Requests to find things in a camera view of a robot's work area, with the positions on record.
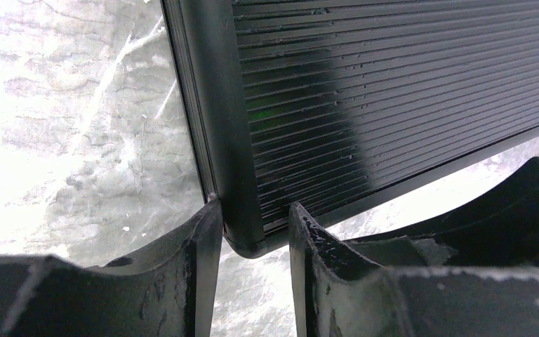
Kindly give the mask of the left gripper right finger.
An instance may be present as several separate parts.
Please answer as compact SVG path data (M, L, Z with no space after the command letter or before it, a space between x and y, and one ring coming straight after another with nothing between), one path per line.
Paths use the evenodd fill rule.
M385 265L289 221L299 336L539 336L539 267Z

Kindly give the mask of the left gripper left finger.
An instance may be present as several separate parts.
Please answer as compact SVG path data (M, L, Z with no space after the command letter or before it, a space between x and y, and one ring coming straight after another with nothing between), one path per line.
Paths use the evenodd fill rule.
M208 336L222 226L212 199L102 267L0 256L0 336Z

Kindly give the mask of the black poker chip case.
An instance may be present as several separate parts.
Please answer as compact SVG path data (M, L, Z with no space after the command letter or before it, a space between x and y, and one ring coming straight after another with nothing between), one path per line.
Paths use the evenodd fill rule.
M163 1L204 194L235 253L539 136L539 1Z

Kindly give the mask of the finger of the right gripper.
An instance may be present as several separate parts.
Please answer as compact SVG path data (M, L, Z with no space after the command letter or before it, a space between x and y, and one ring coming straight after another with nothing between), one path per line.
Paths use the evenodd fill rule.
M539 157L456 209L348 244L385 266L539 266Z

